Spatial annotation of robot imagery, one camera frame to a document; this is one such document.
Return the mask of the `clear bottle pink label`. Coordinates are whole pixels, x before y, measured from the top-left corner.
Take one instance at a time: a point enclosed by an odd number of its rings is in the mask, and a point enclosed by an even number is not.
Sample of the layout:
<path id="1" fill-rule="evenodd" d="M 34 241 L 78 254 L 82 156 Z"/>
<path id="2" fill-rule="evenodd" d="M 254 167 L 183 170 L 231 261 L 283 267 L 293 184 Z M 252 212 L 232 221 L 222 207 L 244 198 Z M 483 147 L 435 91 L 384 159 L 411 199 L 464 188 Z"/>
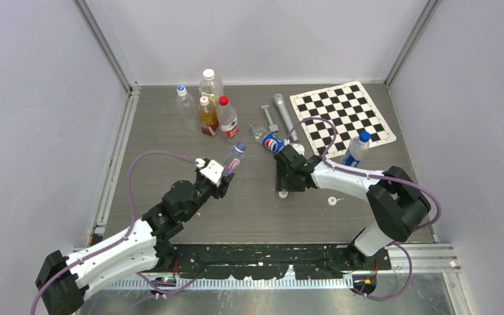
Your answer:
<path id="1" fill-rule="evenodd" d="M 243 142 L 237 142 L 229 147 L 221 161 L 221 164 L 224 166 L 224 175 L 228 176 L 232 174 L 240 165 L 246 148 L 247 146 Z"/>

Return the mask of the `blue label clear bottle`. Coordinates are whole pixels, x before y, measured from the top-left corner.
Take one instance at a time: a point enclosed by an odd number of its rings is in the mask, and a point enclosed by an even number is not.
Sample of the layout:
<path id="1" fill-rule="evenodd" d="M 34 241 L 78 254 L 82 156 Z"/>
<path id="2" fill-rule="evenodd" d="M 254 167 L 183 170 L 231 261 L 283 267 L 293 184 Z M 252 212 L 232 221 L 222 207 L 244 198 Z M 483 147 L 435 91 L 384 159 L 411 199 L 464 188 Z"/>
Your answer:
<path id="1" fill-rule="evenodd" d="M 369 142 L 361 142 L 359 140 L 359 135 L 354 137 L 350 143 L 346 152 L 343 156 L 343 165 L 349 167 L 357 167 L 360 161 L 363 159 L 365 154 L 369 150 Z"/>

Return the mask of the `blue bottle cap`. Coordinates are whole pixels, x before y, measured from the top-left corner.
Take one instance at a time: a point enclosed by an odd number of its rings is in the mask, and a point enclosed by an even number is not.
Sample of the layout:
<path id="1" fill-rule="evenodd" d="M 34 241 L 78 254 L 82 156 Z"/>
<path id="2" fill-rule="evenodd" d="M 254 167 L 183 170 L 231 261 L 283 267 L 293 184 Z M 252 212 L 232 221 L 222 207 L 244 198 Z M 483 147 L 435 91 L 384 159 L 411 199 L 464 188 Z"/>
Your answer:
<path id="1" fill-rule="evenodd" d="M 360 134 L 359 134 L 359 140 L 361 142 L 365 142 L 365 143 L 368 143 L 371 139 L 371 135 L 369 132 L 367 131 L 362 131 Z"/>

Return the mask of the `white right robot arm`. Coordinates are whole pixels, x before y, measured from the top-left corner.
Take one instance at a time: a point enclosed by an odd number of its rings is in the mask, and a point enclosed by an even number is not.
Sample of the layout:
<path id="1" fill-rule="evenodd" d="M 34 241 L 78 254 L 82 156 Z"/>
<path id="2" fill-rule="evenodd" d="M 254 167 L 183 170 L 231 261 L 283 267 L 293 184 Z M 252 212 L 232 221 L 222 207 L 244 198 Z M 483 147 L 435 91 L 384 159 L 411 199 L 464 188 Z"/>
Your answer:
<path id="1" fill-rule="evenodd" d="M 366 171 L 320 156 L 307 159 L 292 146 L 283 147 L 274 159 L 283 179 L 282 190 L 334 190 L 369 204 L 374 223 L 363 229 L 346 249 L 349 263 L 360 270 L 374 261 L 380 249 L 392 242 L 406 241 L 431 210 L 421 189 L 399 167 Z"/>

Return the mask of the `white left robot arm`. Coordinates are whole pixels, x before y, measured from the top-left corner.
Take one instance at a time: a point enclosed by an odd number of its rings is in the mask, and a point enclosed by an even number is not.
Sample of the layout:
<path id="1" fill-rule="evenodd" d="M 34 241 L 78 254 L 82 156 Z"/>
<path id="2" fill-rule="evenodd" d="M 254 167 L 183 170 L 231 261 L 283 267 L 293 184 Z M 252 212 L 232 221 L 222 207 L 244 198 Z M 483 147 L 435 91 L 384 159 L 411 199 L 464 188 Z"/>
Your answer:
<path id="1" fill-rule="evenodd" d="M 225 197 L 234 174 L 215 184 L 199 169 L 195 182 L 179 180 L 134 224 L 81 251 L 48 254 L 35 280 L 36 301 L 49 314 L 73 314 L 95 293 L 131 274 L 170 270 L 177 252 L 170 238 L 210 198 Z"/>

